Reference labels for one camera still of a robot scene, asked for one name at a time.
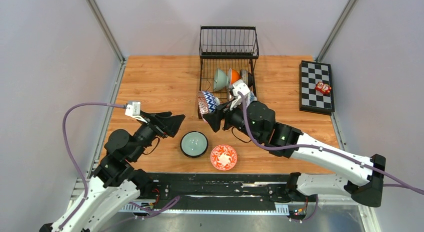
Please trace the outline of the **black cream patterned bowl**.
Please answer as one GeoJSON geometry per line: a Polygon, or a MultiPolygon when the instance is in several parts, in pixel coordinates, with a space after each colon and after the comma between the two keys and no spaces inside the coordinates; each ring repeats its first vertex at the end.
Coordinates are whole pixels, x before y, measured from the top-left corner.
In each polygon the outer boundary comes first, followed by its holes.
{"type": "Polygon", "coordinates": [[[252,88],[254,83],[253,75],[245,69],[241,69],[239,73],[242,81],[248,86],[248,88],[252,88]]]}

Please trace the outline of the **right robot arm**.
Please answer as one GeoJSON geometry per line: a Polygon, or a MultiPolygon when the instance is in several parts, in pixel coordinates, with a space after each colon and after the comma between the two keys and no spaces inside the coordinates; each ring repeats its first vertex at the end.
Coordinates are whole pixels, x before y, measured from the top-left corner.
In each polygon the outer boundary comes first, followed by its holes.
{"type": "Polygon", "coordinates": [[[246,110],[241,106],[230,110],[225,103],[203,118],[214,132],[234,127],[272,155],[307,161],[334,173],[291,173],[285,193],[292,201],[318,194],[341,195],[368,207],[381,206],[386,165],[382,155],[359,156],[320,142],[300,129],[277,122],[275,112],[258,101],[246,110]]]}

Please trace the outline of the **red patterned bowl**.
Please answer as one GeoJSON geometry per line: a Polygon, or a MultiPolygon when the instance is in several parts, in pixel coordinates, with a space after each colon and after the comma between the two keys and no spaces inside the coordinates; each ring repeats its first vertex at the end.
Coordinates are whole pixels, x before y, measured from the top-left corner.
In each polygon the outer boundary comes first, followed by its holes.
{"type": "Polygon", "coordinates": [[[213,113],[221,102],[212,93],[208,91],[199,91],[197,93],[197,103],[200,115],[204,115],[213,113]]]}

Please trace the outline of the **white orange bowl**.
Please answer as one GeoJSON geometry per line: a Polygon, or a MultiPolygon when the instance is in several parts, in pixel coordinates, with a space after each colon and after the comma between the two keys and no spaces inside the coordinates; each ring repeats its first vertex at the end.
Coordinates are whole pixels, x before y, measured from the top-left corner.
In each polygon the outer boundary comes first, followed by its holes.
{"type": "Polygon", "coordinates": [[[227,77],[228,77],[228,84],[232,85],[236,81],[240,80],[241,75],[235,69],[230,68],[227,72],[227,77]]]}

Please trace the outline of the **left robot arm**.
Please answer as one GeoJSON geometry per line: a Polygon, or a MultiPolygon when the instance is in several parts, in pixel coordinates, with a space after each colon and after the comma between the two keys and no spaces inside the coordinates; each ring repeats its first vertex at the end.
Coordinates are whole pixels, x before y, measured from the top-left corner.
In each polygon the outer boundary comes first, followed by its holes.
{"type": "Polygon", "coordinates": [[[156,138],[174,137],[185,115],[171,112],[146,113],[128,107],[126,116],[141,123],[130,134],[124,129],[113,131],[105,144],[106,156],[94,170],[76,203],[56,222],[44,224],[41,232],[98,232],[122,207],[136,198],[149,198],[153,179],[131,165],[156,138]]]}

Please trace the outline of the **pale green bowl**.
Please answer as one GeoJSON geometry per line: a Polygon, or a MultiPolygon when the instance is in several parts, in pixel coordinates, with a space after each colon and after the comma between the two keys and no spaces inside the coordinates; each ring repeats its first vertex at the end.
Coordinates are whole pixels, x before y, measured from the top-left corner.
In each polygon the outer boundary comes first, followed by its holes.
{"type": "Polygon", "coordinates": [[[217,68],[215,70],[215,74],[214,74],[214,78],[213,78],[213,91],[220,91],[224,88],[226,88],[229,85],[229,78],[227,76],[227,74],[217,68]]]}

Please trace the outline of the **black wire dish rack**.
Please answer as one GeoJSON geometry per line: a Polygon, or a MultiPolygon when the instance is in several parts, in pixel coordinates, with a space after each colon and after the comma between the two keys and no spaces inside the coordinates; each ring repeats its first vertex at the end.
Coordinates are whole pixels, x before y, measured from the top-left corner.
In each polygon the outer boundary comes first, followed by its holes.
{"type": "Polygon", "coordinates": [[[199,91],[212,93],[221,104],[228,102],[231,100],[229,85],[220,91],[213,91],[216,69],[226,74],[230,68],[238,73],[245,69],[253,75],[253,86],[249,89],[257,97],[255,65],[259,58],[259,44],[256,27],[202,25],[199,36],[199,91]]]}

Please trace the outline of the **blue floral bowl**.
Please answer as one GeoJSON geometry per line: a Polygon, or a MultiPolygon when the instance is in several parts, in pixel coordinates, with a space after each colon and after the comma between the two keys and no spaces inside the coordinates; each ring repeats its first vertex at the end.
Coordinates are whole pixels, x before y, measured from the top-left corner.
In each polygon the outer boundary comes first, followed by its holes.
{"type": "Polygon", "coordinates": [[[252,91],[250,91],[247,98],[247,105],[250,105],[252,102],[255,102],[255,101],[257,101],[257,97],[252,91]]]}

